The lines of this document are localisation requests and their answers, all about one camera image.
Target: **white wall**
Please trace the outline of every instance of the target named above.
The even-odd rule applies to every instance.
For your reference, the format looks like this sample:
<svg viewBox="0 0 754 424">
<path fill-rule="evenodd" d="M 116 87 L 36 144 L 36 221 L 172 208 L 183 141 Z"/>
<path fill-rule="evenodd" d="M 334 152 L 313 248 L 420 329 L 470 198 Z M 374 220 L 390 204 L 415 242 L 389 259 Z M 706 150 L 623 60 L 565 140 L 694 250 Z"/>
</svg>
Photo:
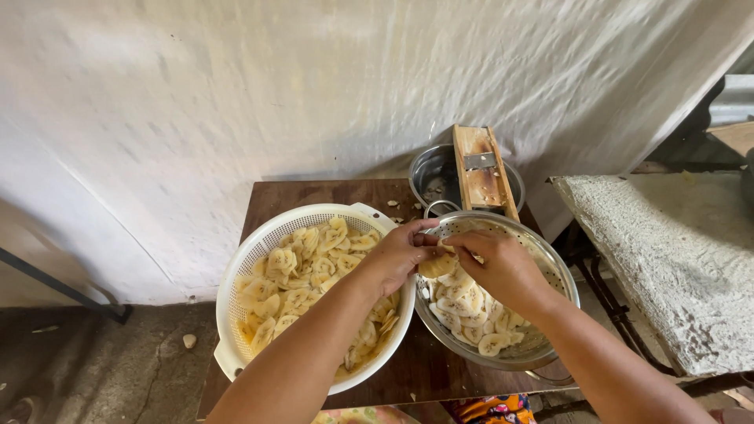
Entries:
<svg viewBox="0 0 754 424">
<path fill-rule="evenodd" d="M 629 169 L 752 34 L 749 0 L 5 2 L 0 198 L 84 286 L 210 300 L 254 181 L 405 175 L 457 122 L 493 126 L 552 237 L 544 179 Z"/>
</svg>

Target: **metal colander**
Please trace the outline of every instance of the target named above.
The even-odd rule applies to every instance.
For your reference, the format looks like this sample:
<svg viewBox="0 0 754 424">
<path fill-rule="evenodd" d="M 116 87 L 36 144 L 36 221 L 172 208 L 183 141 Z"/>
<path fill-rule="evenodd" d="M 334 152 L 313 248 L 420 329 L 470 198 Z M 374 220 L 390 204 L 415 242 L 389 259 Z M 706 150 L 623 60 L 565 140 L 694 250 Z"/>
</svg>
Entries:
<svg viewBox="0 0 754 424">
<path fill-rule="evenodd" d="M 277 247 L 283 236 L 299 228 L 327 223 L 335 216 L 343 217 L 348 228 L 364 232 L 374 229 L 382 236 L 397 226 L 390 218 L 365 204 L 312 204 L 289 210 L 264 223 L 236 250 L 225 268 L 217 293 L 216 319 L 220 340 L 214 352 L 220 368 L 231 381 L 235 379 L 237 372 L 252 360 L 249 346 L 244 342 L 236 325 L 238 320 L 246 320 L 247 313 L 237 299 L 233 284 L 236 276 L 251 275 L 251 268 L 256 260 Z M 358 371 L 334 383 L 330 387 L 331 395 L 364 381 L 385 364 L 397 349 L 411 321 L 415 286 L 404 284 L 400 290 L 400 303 L 396 311 L 400 318 L 393 326 L 391 338 L 374 359 Z"/>
<path fill-rule="evenodd" d="M 517 238 L 519 243 L 532 255 L 537 266 L 542 271 L 542 275 L 550 283 L 550 286 L 571 300 L 576 306 L 580 307 L 576 284 L 568 267 L 555 250 L 531 229 L 502 215 L 478 210 L 451 212 L 450 214 L 442 215 L 439 219 L 440 225 L 427 230 L 427 234 L 445 238 L 473 229 L 486 229 Z M 427 287 L 427 280 L 419 274 L 415 278 L 418 288 L 416 291 L 415 309 L 429 331 L 448 349 L 486 367 L 505 371 L 527 371 L 534 378 L 541 379 L 555 386 L 564 386 L 573 383 L 573 379 L 570 377 L 562 380 L 551 380 L 532 372 L 532 370 L 543 367 L 558 358 L 550 341 L 534 325 L 518 328 L 519 332 L 525 334 L 521 343 L 502 349 L 495 357 L 480 355 L 476 347 L 469 346 L 456 339 L 450 333 L 450 330 L 437 320 L 429 309 L 429 300 L 426 300 L 421 295 L 421 289 Z M 505 299 L 498 299 L 498 301 L 503 305 L 507 305 Z"/>
</svg>

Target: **white plastic colander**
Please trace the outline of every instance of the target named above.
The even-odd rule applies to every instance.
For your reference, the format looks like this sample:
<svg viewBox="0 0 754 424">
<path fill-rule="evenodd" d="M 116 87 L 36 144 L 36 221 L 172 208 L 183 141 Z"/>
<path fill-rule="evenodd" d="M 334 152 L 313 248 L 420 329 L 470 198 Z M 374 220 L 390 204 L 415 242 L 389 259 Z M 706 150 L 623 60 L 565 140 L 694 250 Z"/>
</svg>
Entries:
<svg viewBox="0 0 754 424">
<path fill-rule="evenodd" d="M 383 237 L 396 228 L 397 225 L 372 207 L 355 203 L 345 204 L 312 204 L 289 210 L 261 225 L 241 243 L 236 253 L 222 275 L 217 293 L 216 319 L 217 332 L 220 341 L 215 348 L 215 359 L 222 372 L 233 381 L 240 371 L 251 361 L 249 346 L 238 333 L 237 320 L 246 319 L 246 310 L 236 299 L 233 285 L 236 275 L 250 275 L 255 261 L 277 247 L 280 239 L 291 232 L 307 226 L 327 223 L 335 216 L 345 218 L 348 228 L 368 232 L 377 230 Z M 330 387 L 329 394 L 342 392 L 363 382 L 374 374 L 398 348 L 400 341 L 406 334 L 414 309 L 415 285 L 404 284 L 400 289 L 400 304 L 396 313 L 400 316 L 393 327 L 391 339 L 385 344 L 382 352 L 374 359 L 362 366 L 357 372 L 346 379 L 336 382 Z"/>
</svg>

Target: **stainless steel colander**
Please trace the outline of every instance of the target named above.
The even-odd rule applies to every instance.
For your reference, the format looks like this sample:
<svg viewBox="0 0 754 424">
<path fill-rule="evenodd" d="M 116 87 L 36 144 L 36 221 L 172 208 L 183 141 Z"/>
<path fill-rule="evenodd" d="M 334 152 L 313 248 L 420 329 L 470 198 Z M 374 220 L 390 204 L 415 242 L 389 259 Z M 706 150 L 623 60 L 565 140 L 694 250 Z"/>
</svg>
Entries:
<svg viewBox="0 0 754 424">
<path fill-rule="evenodd" d="M 458 206 L 449 201 L 443 201 L 451 204 L 456 209 Z M 435 205 L 430 205 L 425 211 L 425 217 L 430 209 Z M 567 297 L 576 306 L 581 307 L 578 300 L 578 292 L 573 276 L 563 260 L 558 256 L 555 250 L 539 235 L 531 229 L 520 223 L 503 217 L 502 215 L 482 212 L 479 210 L 459 210 L 450 214 L 442 215 L 439 226 L 426 231 L 428 234 L 440 238 L 449 235 L 461 234 L 472 229 L 488 229 L 493 232 L 508 235 L 517 238 L 519 243 L 529 251 L 534 258 L 537 266 L 542 271 L 542 275 L 550 283 L 550 286 Z M 496 368 L 504 371 L 525 371 L 528 375 L 545 381 L 553 386 L 567 386 L 573 383 L 569 376 L 566 379 L 548 379 L 540 376 L 533 370 L 543 367 L 558 358 L 555 349 L 550 341 L 544 337 L 537 327 L 530 325 L 521 327 L 519 331 L 525 334 L 521 343 L 502 349 L 496 357 L 487 357 L 479 354 L 477 348 L 469 346 L 457 340 L 450 330 L 445 328 L 432 314 L 429 309 L 429 301 L 421 295 L 422 288 L 427 287 L 427 281 L 419 274 L 415 276 L 418 290 L 416 291 L 415 309 L 425 323 L 429 331 L 434 334 L 440 342 L 448 349 L 454 351 L 460 356 L 476 362 L 486 367 Z M 507 305 L 505 299 L 498 299 L 502 304 Z"/>
</svg>

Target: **stainless steel pot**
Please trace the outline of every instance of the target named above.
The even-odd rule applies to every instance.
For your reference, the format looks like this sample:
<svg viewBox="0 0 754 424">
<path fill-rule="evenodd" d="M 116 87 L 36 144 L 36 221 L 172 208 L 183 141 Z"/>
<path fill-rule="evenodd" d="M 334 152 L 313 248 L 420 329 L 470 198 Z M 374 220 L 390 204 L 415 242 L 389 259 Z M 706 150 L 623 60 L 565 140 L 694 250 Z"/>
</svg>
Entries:
<svg viewBox="0 0 754 424">
<path fill-rule="evenodd" d="M 449 201 L 442 202 L 447 206 L 460 209 Z M 439 202 L 433 202 L 425 209 L 425 217 L 436 204 L 439 204 Z M 440 217 L 440 225 L 427 230 L 426 233 L 445 238 L 449 235 L 461 234 L 472 229 L 489 229 L 517 238 L 519 243 L 532 255 L 537 266 L 542 271 L 542 275 L 550 283 L 550 286 L 567 297 L 576 306 L 581 307 L 573 276 L 571 276 L 571 272 L 560 256 L 542 237 L 510 218 L 478 210 L 459 210 L 442 215 Z M 523 341 L 517 345 L 502 349 L 498 356 L 494 358 L 482 356 L 479 354 L 477 348 L 458 341 L 432 314 L 429 309 L 428 300 L 422 296 L 422 288 L 427 287 L 426 279 L 418 274 L 414 278 L 418 285 L 414 308 L 429 331 L 448 349 L 486 367 L 504 371 L 525 371 L 528 375 L 553 386 L 567 386 L 574 382 L 570 376 L 565 379 L 548 379 L 533 371 L 558 358 L 555 349 L 553 349 L 550 342 L 544 337 L 544 334 L 533 325 L 520 328 L 525 334 Z M 505 304 L 505 299 L 498 299 L 498 301 Z"/>
<path fill-rule="evenodd" d="M 521 211 L 526 199 L 526 189 L 516 168 L 504 162 L 505 175 L 510 185 L 510 193 L 516 202 L 516 210 Z M 448 200 L 461 204 L 461 190 L 458 185 L 458 169 L 455 167 L 455 147 L 452 144 L 433 146 L 419 153 L 409 166 L 409 181 L 414 196 L 425 210 L 432 201 Z M 436 212 L 447 214 L 450 207 L 438 206 Z"/>
</svg>

